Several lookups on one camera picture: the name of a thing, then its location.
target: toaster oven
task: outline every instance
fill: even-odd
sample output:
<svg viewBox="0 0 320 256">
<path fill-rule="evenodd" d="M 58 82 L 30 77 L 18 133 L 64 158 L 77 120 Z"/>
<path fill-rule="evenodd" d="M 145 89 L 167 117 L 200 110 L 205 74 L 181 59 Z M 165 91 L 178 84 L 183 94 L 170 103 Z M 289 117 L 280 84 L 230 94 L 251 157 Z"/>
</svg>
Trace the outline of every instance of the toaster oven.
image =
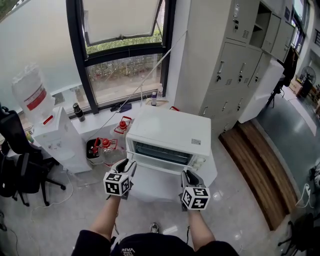
<svg viewBox="0 0 320 256">
<path fill-rule="evenodd" d="M 130 161 L 180 175 L 201 169 L 211 153 L 211 120 L 193 114 L 144 105 L 126 134 Z"/>
</svg>

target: red label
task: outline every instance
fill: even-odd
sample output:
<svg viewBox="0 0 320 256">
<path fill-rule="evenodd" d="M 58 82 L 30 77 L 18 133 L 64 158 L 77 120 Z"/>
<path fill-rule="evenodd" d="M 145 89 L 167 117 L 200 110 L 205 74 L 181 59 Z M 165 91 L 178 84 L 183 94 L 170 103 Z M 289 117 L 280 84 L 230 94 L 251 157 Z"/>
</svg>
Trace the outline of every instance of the red label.
<svg viewBox="0 0 320 256">
<path fill-rule="evenodd" d="M 24 102 L 29 110 L 34 110 L 45 99 L 46 96 L 47 91 L 41 84 L 35 93 L 27 98 Z"/>
</svg>

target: tiled floor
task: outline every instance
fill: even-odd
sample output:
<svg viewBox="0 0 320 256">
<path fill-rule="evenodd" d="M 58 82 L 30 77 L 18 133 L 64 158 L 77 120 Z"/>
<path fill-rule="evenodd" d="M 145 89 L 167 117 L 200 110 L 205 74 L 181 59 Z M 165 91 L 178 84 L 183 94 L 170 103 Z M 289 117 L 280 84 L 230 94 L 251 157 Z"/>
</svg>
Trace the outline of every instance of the tiled floor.
<svg viewBox="0 0 320 256">
<path fill-rule="evenodd" d="M 279 239 L 287 232 L 288 219 L 275 232 L 270 232 L 264 216 L 241 173 L 222 144 L 214 139 L 212 151 L 218 176 L 210 186 L 212 199 L 204 219 L 217 240 L 229 242 L 241 256 L 280 255 Z M 41 193 L 28 195 L 30 207 L 22 205 L 20 199 L 0 198 L 0 209 L 5 214 L 5 224 L 18 237 L 21 256 L 37 256 L 38 245 L 42 256 L 69 256 L 72 253 L 79 231 L 93 222 L 105 203 L 102 179 L 105 170 L 100 167 L 92 172 L 70 175 L 74 186 L 71 198 L 49 208 L 43 206 Z M 50 203 L 67 198 L 72 186 L 61 167 L 52 171 L 57 181 L 67 184 L 66 191 L 48 184 Z M 187 239 L 187 213 L 177 203 L 145 203 L 134 197 L 122 201 L 116 224 L 120 233 L 144 233 L 150 223 L 157 222 L 162 231 Z M 10 231 L 0 231 L 0 246 L 7 255 L 16 255 L 16 238 Z"/>
</svg>

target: wooden floor strip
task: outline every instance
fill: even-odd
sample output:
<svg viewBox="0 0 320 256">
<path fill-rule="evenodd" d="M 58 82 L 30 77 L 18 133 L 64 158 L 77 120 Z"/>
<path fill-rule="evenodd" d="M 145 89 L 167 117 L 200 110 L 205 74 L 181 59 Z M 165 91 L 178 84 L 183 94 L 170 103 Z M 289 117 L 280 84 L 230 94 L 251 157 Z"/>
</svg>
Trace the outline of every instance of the wooden floor strip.
<svg viewBox="0 0 320 256">
<path fill-rule="evenodd" d="M 248 121 L 239 124 L 237 127 L 252 147 L 254 147 L 257 155 L 266 165 L 271 179 L 273 179 L 273 182 L 280 192 L 280 196 L 283 198 L 285 207 L 288 211 L 286 213 L 291 213 L 296 207 L 297 196 L 276 154 L 252 122 Z"/>
<path fill-rule="evenodd" d="M 286 213 L 266 170 L 257 161 L 256 156 L 236 129 L 223 133 L 219 139 L 247 181 L 270 230 L 275 230 L 285 218 Z"/>
</svg>

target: shoe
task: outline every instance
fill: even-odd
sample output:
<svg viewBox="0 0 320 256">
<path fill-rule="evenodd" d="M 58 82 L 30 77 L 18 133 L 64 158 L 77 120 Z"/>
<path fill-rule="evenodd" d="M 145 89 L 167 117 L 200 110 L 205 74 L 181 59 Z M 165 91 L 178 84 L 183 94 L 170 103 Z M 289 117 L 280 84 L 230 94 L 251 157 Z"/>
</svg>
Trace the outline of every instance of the shoe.
<svg viewBox="0 0 320 256">
<path fill-rule="evenodd" d="M 159 234 L 159 225 L 157 223 L 152 223 L 150 226 L 150 233 L 156 233 Z"/>
</svg>

